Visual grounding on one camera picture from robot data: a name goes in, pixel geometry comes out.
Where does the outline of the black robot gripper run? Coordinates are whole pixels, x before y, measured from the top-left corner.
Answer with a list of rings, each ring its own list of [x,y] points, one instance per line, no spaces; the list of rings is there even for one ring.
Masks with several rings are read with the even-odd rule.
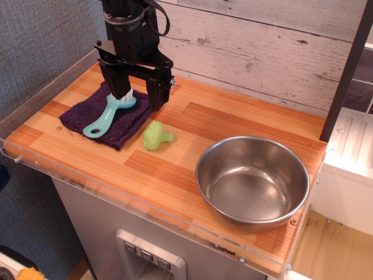
[[[107,40],[97,40],[99,66],[104,80],[117,99],[130,91],[129,78],[146,82],[152,112],[158,112],[168,101],[174,76],[173,62],[160,50],[160,37],[170,28],[166,21],[163,32],[155,16],[105,16]]]

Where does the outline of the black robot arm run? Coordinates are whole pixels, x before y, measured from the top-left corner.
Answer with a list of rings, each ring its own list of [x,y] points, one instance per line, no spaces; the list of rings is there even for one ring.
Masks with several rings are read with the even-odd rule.
[[[131,89],[131,76],[146,82],[152,111],[168,102],[174,76],[173,62],[159,50],[160,37],[170,31],[166,22],[159,32],[157,12],[165,10],[156,1],[103,1],[107,40],[98,40],[101,73],[112,95],[123,98]]]

